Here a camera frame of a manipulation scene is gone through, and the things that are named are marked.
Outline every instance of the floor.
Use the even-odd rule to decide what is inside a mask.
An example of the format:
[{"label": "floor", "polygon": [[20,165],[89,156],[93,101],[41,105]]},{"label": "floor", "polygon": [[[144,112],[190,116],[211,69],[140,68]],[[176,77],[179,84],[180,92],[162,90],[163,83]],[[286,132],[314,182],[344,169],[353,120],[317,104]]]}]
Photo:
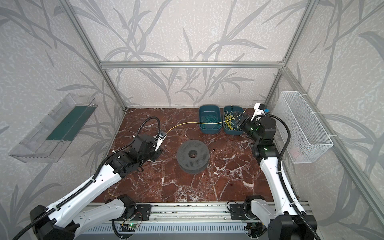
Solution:
[{"label": "floor", "polygon": [[[253,109],[246,113],[252,115]],[[141,123],[149,116],[157,116],[161,129],[198,120],[198,108],[129,109],[112,144],[118,149],[132,141]],[[141,133],[154,136],[156,121],[149,121]],[[185,141],[204,142],[210,152],[210,164],[201,173],[192,175],[180,169],[176,152]],[[166,150],[155,163],[147,161],[144,172],[135,172],[100,194],[93,202],[107,202],[112,195],[129,195],[135,202],[178,201],[243,201],[247,195],[261,195],[273,201],[264,173],[253,158],[251,140],[245,135],[203,134],[197,124],[185,124],[168,133],[162,147]]]}]

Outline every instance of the leaf-patterned wallpaper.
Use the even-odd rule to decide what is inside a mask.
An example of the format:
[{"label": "leaf-patterned wallpaper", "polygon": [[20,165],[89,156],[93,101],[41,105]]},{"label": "leaf-patterned wallpaper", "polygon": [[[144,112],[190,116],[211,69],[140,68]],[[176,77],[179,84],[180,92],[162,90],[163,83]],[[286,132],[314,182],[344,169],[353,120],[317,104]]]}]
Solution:
[{"label": "leaf-patterned wallpaper", "polygon": [[[281,61],[307,0],[71,4],[101,61]],[[108,73],[127,106],[250,106],[265,99],[277,70],[148,68]]]},{"label": "leaf-patterned wallpaper", "polygon": [[[0,2],[0,239],[12,239],[29,211],[70,192],[95,171],[124,113],[58,2]],[[68,93],[98,105],[57,163],[8,154]],[[34,239],[25,234],[21,239]]]},{"label": "leaf-patterned wallpaper", "polygon": [[280,61],[306,0],[71,0],[101,61]]},{"label": "leaf-patterned wallpaper", "polygon": [[[277,69],[273,68],[120,68],[109,71],[126,105],[132,107],[254,106],[255,102],[265,100],[276,73]],[[204,76],[212,77],[207,81]]]},{"label": "leaf-patterned wallpaper", "polygon": [[[288,67],[384,197],[383,26],[383,0],[320,1]],[[325,239],[384,239],[332,150],[311,164],[286,163]]]}]

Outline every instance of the blue plastic bin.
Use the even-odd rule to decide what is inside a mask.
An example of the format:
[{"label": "blue plastic bin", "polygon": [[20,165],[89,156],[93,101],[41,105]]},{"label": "blue plastic bin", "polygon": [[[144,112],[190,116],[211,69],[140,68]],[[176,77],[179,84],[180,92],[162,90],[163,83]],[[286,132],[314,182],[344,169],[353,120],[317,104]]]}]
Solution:
[{"label": "blue plastic bin", "polygon": [[[203,117],[207,116],[214,116],[217,118],[218,122],[221,122],[221,114],[220,114],[220,108],[216,105],[203,105],[199,107],[199,122],[204,122],[202,120]],[[220,132],[222,124],[199,124],[200,130],[202,133],[206,134],[215,134]]]},{"label": "blue plastic bin", "polygon": [[[244,109],[242,107],[239,107],[239,106],[225,106],[223,108],[223,120],[222,121],[225,121],[225,112],[228,111],[228,113],[231,113],[232,111],[232,114],[235,112],[235,111],[238,111],[238,112],[243,112]],[[236,121],[233,119],[231,120],[231,122],[234,124],[234,127],[236,128],[237,125],[236,125]],[[224,126],[224,132],[226,134],[229,134],[229,135],[241,135],[243,134],[243,130],[229,130],[228,127],[227,127],[227,123],[224,122],[223,123],[223,126]]]}]

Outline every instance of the black cable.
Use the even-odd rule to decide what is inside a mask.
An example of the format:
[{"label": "black cable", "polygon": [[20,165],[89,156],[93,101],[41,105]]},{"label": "black cable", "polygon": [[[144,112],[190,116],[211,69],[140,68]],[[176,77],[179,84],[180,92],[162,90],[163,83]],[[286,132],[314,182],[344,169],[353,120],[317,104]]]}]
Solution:
[{"label": "black cable", "polygon": [[[255,116],[255,119],[257,119],[258,117],[263,117],[264,115],[257,115]],[[297,215],[302,219],[302,221],[304,222],[304,224],[306,225],[306,227],[308,228],[308,230],[314,235],[314,238],[316,240],[321,240],[319,235],[317,235],[316,231],[312,228],[312,226],[307,222],[307,220],[305,219],[304,215],[300,212],[299,208],[297,208],[295,202],[293,201],[286,185],[285,185],[285,182],[284,182],[284,179],[283,179],[283,175],[281,173],[281,162],[283,160],[283,154],[285,152],[285,150],[287,149],[288,147],[288,144],[291,140],[291,132],[287,126],[287,124],[285,124],[285,122],[283,120],[281,120],[279,117],[276,117],[275,115],[271,115],[271,114],[268,114],[267,115],[268,117],[271,117],[271,118],[275,118],[277,119],[278,121],[281,122],[281,124],[283,124],[283,126],[285,127],[286,131],[287,131],[287,141],[286,143],[284,144],[284,147],[281,149],[281,152],[280,152],[280,156],[278,158],[278,161],[277,161],[277,173],[279,174],[279,179],[280,179],[280,182],[281,182],[281,185],[283,187],[283,190],[284,190],[284,193],[285,195],[287,196],[289,202],[290,202],[290,205],[293,207],[293,209],[295,210],[295,212],[297,213]]]},{"label": "black cable", "polygon": [[259,238],[261,237],[261,235],[265,234],[267,232],[267,228],[265,228],[259,235],[256,235],[256,237],[252,237],[252,235],[250,235],[249,233],[245,233],[248,237],[252,238],[252,239],[255,239],[255,238]]},{"label": "black cable", "polygon": [[122,229],[126,230],[127,232],[129,232],[129,230],[128,230],[126,227],[124,227],[123,225],[121,225],[120,227],[121,227]]},{"label": "black cable", "polygon": [[112,229],[113,229],[113,232],[115,233],[115,235],[119,238],[119,239],[128,239],[130,238],[133,234],[125,234],[125,235],[129,235],[128,237],[124,237],[123,234],[119,234],[117,229],[116,229],[116,226],[115,226],[115,220],[112,219]]},{"label": "black cable", "polygon": [[155,117],[155,116],[153,116],[153,117],[149,117],[149,118],[147,118],[147,119],[144,120],[144,122],[141,124],[141,126],[140,126],[139,129],[137,130],[136,136],[139,135],[139,133],[140,133],[141,129],[144,127],[144,125],[145,125],[149,120],[151,120],[151,119],[156,119],[156,121],[157,121],[157,134],[156,134],[156,137],[159,136],[159,134],[160,134],[160,119],[159,119],[158,117]]},{"label": "black cable", "polygon": [[229,207],[228,207],[228,204],[229,204],[229,203],[231,203],[231,202],[233,202],[233,203],[237,204],[237,202],[234,202],[234,201],[229,201],[229,202],[227,202],[227,204],[226,204],[225,206],[227,207],[227,209],[228,209],[228,211],[229,211],[229,212],[233,212],[233,213],[236,213],[235,211],[231,211],[231,210],[229,209]]},{"label": "black cable", "polygon": [[[137,135],[139,135],[141,129],[143,128],[143,126],[151,119],[156,119],[157,120],[157,137],[159,136],[160,134],[160,120],[158,119],[158,117],[149,117],[147,118],[142,124],[141,126],[139,127],[138,131],[137,131]],[[115,152],[120,152],[121,150],[123,149],[126,149],[127,147],[129,147],[134,141],[130,142],[129,144],[119,148],[118,150],[116,150]],[[107,160],[109,158],[111,158],[115,153],[111,153],[109,154],[108,156],[106,156],[102,161],[101,163],[99,164],[99,166],[97,167],[96,169],[96,172],[95,174],[93,175],[92,179],[95,180],[96,177],[99,175],[100,171],[101,171],[101,168],[103,167],[103,165],[107,162]],[[16,236],[12,239],[12,240],[18,240],[24,233],[26,233],[31,227],[35,226],[38,222],[40,222],[41,220],[43,220],[45,217],[47,217],[48,215],[50,215],[51,213],[53,213],[54,211],[56,211],[56,209],[59,209],[60,207],[62,207],[63,205],[65,205],[67,202],[69,202],[71,199],[73,199],[75,196],[77,196],[79,193],[81,193],[82,191],[84,191],[91,183],[93,183],[94,181],[93,180],[89,180],[89,182],[87,182],[85,185],[83,185],[79,190],[77,190],[74,194],[70,195],[67,199],[65,199],[64,201],[60,202],[56,208],[52,208],[51,210],[49,210],[48,212],[44,213],[43,215],[41,215],[40,217],[36,218],[35,220],[33,220],[33,222],[31,222],[30,224],[28,224],[25,228],[23,228],[19,233],[16,234]]]},{"label": "black cable", "polygon": [[36,218],[35,220],[33,220],[33,222],[31,222],[30,224],[28,224],[25,228],[23,228],[18,234],[16,234],[16,236],[13,238],[13,240],[17,240],[19,239],[23,234],[25,234],[31,227],[35,226],[38,222],[40,222],[41,220],[43,220],[45,217],[47,217],[48,215],[50,215],[51,213],[53,213],[56,209],[51,209],[49,210],[48,212],[44,213],[43,215],[41,215],[40,217]]}]

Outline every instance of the yellow wire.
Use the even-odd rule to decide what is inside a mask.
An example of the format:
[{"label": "yellow wire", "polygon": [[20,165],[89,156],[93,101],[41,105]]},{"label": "yellow wire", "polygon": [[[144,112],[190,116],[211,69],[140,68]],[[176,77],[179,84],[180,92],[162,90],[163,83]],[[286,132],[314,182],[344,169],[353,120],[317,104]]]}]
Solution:
[{"label": "yellow wire", "polygon": [[180,125],[183,125],[183,124],[187,124],[187,123],[197,123],[197,124],[219,124],[219,123],[223,123],[223,122],[226,122],[226,121],[222,121],[222,122],[184,122],[184,123],[180,123],[179,125],[176,125],[174,126],[173,128],[169,129],[167,134],[169,133],[169,131],[171,131],[172,129],[174,129],[175,127],[178,127]]},{"label": "yellow wire", "polygon": [[115,195],[110,194],[110,192],[109,192],[109,188],[108,188],[108,194],[111,195],[112,197],[117,197],[117,196],[115,196]]},{"label": "yellow wire", "polygon": [[233,119],[232,112],[233,112],[232,105],[231,105],[231,113],[228,113],[227,110],[224,112],[224,119],[225,119],[225,123],[227,124],[227,128],[229,130],[240,130],[240,128],[238,126],[235,127],[235,124],[231,121]]},{"label": "yellow wire", "polygon": [[167,134],[169,133],[169,131],[171,131],[172,129],[174,129],[175,127],[178,127],[178,126],[181,126],[183,124],[187,124],[187,123],[197,123],[197,124],[219,124],[219,123],[224,123],[224,122],[227,122],[227,121],[231,121],[232,119],[235,119],[234,117],[230,118],[230,119],[226,119],[225,121],[222,121],[222,122],[184,122],[184,123],[180,123],[176,126],[174,126],[173,128],[169,129],[167,131]]}]

